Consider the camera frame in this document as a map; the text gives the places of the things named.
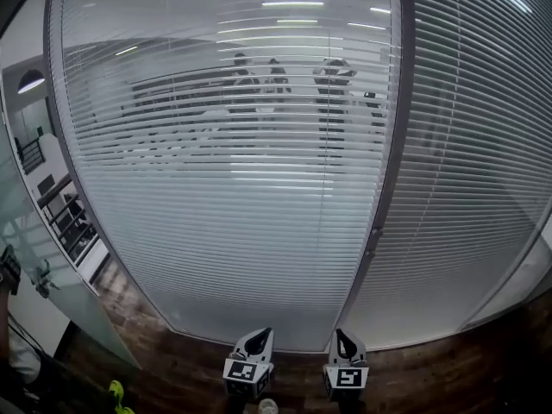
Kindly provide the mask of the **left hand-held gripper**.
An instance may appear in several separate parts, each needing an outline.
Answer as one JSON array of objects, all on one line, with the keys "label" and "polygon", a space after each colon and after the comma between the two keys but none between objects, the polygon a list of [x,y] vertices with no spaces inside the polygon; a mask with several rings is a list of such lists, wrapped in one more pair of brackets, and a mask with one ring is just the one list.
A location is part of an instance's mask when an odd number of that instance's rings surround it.
[{"label": "left hand-held gripper", "polygon": [[273,377],[274,330],[257,329],[241,337],[227,358],[223,382],[229,396],[258,399],[269,387]]}]

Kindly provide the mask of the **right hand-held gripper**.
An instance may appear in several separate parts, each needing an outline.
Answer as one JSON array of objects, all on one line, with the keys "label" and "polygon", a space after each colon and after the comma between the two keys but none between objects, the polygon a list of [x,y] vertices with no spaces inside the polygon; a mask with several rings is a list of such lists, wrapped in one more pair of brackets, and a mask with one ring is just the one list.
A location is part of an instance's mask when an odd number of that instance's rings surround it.
[{"label": "right hand-held gripper", "polygon": [[[329,345],[329,363],[356,363],[366,360],[366,347],[354,334],[336,329]],[[323,382],[330,402],[355,402],[360,399],[367,384],[369,367],[325,365]]]}]

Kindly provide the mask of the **frosted glass door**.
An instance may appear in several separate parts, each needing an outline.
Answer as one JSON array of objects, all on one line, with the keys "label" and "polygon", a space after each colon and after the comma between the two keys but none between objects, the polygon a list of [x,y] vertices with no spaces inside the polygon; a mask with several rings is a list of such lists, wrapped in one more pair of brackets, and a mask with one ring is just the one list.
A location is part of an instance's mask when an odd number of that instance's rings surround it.
[{"label": "frosted glass door", "polygon": [[49,299],[34,291],[38,297],[33,304],[51,303],[112,354],[131,366],[140,366],[38,208],[23,177],[0,102],[0,254],[9,244],[30,281],[44,260],[50,264],[51,279],[59,289],[51,290]]}]

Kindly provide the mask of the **black railing with wooden handrail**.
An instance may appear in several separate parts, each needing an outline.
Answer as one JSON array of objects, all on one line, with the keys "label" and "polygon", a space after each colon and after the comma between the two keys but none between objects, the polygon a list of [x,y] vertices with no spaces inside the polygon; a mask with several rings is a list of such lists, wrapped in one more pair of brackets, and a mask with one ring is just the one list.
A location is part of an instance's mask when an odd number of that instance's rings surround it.
[{"label": "black railing with wooden handrail", "polygon": [[41,211],[63,249],[78,267],[98,240],[83,202],[67,174],[55,182],[48,175],[37,186]]}]

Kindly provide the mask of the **black metal railing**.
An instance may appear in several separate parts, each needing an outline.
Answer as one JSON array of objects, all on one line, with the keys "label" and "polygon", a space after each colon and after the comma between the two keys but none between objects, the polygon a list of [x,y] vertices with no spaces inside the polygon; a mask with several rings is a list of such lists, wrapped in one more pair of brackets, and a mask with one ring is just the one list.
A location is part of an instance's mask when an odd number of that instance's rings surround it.
[{"label": "black metal railing", "polygon": [[23,171],[29,175],[33,170],[45,162],[39,139],[34,139],[22,146],[15,138],[17,155],[22,163]]}]

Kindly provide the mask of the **black dome pendant lamp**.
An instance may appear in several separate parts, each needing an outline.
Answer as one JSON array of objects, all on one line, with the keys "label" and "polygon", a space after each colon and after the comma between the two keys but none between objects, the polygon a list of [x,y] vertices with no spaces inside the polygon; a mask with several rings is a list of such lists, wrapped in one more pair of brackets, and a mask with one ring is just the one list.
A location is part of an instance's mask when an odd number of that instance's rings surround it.
[{"label": "black dome pendant lamp", "polygon": [[39,70],[29,69],[22,75],[17,87],[17,93],[23,94],[31,91],[34,88],[42,85],[44,82],[45,78]]}]

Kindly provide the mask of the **ceiling light strips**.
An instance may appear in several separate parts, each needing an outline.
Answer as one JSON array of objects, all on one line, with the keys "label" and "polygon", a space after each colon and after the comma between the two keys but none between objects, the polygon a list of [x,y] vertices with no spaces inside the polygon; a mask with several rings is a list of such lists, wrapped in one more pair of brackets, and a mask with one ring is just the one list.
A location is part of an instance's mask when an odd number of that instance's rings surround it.
[{"label": "ceiling light strips", "polygon": [[319,1],[283,1],[283,2],[262,2],[260,5],[252,8],[249,16],[245,16],[246,10],[231,11],[220,15],[219,25],[251,22],[255,20],[275,19],[276,23],[284,23],[285,25],[295,24],[316,24],[317,20],[310,17],[300,17],[295,14],[300,9],[318,10],[321,14],[335,5],[333,3],[325,3]]}]

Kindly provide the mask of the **grey aluminium frame post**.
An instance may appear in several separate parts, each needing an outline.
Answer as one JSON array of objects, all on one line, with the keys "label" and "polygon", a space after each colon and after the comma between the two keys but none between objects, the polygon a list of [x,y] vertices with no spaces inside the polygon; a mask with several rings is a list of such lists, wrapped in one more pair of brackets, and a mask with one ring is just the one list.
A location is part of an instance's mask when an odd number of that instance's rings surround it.
[{"label": "grey aluminium frame post", "polygon": [[86,196],[85,189],[75,168],[70,148],[68,147],[68,130],[64,127],[64,121],[72,118],[71,106],[69,102],[66,69],[64,63],[63,47],[63,9],[64,0],[46,0],[44,9],[43,23],[43,53],[45,66],[48,70],[47,93],[48,106],[52,113],[53,125],[56,134],[61,139],[60,149],[72,182],[77,193],[83,200],[85,210],[89,214],[91,223],[95,227],[100,239],[105,244],[108,252],[115,258],[115,261],[123,268],[132,285],[138,290],[141,296],[147,301],[152,310],[160,317],[167,329],[173,331],[174,327],[169,323],[166,317],[159,311],[149,296],[144,292],[141,286],[135,281],[131,272],[125,267],[118,252],[113,248],[110,239],[105,234],[101,223],[98,221],[96,213]]},{"label": "grey aluminium frame post", "polygon": [[[369,308],[361,302],[361,290],[366,280],[369,267],[376,255],[376,250],[385,233],[386,219],[392,204],[400,164],[403,157],[406,133],[408,129],[411,98],[413,93],[414,61],[415,61],[415,4],[414,0],[391,0],[392,22],[392,64],[390,77],[391,89],[388,102],[389,132],[384,146],[385,174],[380,183],[379,198],[372,213],[370,226],[367,228],[365,245],[360,257],[359,266],[351,284],[348,297],[341,313],[336,320],[336,327],[351,332],[368,345],[366,326]],[[380,238],[371,236],[373,229],[382,229]],[[372,259],[364,253],[374,249]]]}]

